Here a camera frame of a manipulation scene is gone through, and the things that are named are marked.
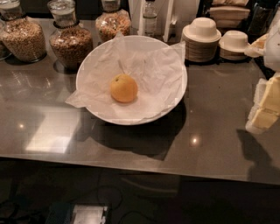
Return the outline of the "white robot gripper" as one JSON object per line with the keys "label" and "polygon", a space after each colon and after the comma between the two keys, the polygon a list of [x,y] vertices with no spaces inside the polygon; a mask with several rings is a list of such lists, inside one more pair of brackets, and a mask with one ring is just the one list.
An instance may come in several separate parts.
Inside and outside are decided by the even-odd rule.
{"label": "white robot gripper", "polygon": [[[244,54],[251,58],[263,56],[266,67],[280,72],[280,20],[269,34],[249,44]],[[262,134],[280,118],[280,73],[275,73],[269,80],[258,81],[253,103],[245,128],[253,134]]]}

